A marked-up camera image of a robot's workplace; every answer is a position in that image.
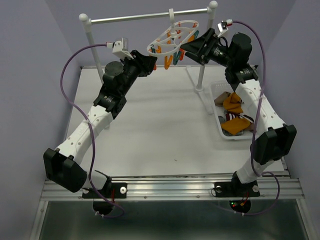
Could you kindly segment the mustard brown striped sock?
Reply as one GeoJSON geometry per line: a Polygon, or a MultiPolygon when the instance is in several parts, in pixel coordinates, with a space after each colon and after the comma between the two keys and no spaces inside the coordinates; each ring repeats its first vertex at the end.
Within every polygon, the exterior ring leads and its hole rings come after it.
{"type": "Polygon", "coordinates": [[[242,104],[242,99],[235,92],[231,93],[222,103],[225,110],[234,114],[241,114],[244,112],[242,104]]]}

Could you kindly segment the white round clip hanger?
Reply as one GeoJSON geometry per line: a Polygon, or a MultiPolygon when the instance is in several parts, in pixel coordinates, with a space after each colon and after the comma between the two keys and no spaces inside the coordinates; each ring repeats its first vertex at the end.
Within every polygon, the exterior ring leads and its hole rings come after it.
{"type": "Polygon", "coordinates": [[[196,20],[175,21],[172,8],[168,10],[168,13],[170,26],[147,46],[150,56],[163,58],[163,60],[165,56],[174,57],[175,52],[182,50],[182,44],[195,40],[198,37],[200,26],[196,20]]]}

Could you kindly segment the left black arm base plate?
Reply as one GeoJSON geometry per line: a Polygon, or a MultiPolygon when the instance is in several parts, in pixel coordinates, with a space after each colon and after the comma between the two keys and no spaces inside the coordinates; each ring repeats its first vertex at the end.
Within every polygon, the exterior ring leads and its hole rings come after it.
{"type": "MultiPolygon", "coordinates": [[[[107,199],[126,199],[127,198],[126,182],[109,182],[106,183],[98,192],[107,199]]],[[[93,190],[89,189],[88,193],[82,193],[83,199],[100,199],[101,197],[93,190]]]]}

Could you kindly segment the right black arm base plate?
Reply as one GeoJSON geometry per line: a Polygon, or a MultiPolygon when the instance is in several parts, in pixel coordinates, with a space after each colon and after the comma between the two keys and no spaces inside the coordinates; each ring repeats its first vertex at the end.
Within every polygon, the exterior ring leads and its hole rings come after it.
{"type": "Polygon", "coordinates": [[[257,181],[250,183],[233,183],[231,181],[222,181],[214,183],[214,192],[217,198],[242,198],[247,194],[249,197],[259,197],[260,191],[257,181]]]}

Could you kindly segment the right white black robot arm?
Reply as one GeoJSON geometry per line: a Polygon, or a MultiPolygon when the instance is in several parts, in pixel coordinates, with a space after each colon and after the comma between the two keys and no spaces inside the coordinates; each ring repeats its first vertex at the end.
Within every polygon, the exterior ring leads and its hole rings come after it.
{"type": "Polygon", "coordinates": [[[250,157],[234,172],[230,181],[214,185],[216,197],[260,196],[257,177],[289,153],[297,130],[276,114],[263,94],[256,70],[248,63],[252,51],[251,38],[236,33],[230,44],[222,45],[215,30],[210,28],[202,36],[180,47],[187,57],[200,65],[214,61],[225,67],[227,82],[254,119],[250,157]]]}

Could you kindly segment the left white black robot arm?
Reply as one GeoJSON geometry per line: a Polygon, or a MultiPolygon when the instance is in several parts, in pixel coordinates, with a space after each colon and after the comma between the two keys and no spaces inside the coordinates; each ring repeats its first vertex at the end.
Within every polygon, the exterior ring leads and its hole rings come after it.
{"type": "Polygon", "coordinates": [[[147,77],[154,70],[157,57],[143,55],[137,50],[132,50],[130,56],[105,66],[103,84],[84,120],[63,143],[55,149],[48,148],[43,154],[47,178],[72,193],[90,189],[92,184],[100,197],[111,193],[108,177],[101,172],[84,170],[81,162],[92,147],[92,141],[125,106],[126,94],[136,79],[147,77]]]}

